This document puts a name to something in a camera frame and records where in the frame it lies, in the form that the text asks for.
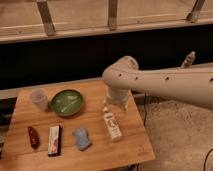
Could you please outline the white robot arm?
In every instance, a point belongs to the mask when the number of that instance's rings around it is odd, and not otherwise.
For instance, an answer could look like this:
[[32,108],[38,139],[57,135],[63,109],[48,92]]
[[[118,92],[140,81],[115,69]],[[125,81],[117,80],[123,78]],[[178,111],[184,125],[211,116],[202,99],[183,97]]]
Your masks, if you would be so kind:
[[213,110],[213,67],[140,70],[137,61],[124,56],[102,74],[107,85],[106,101],[125,106],[129,92],[144,92]]

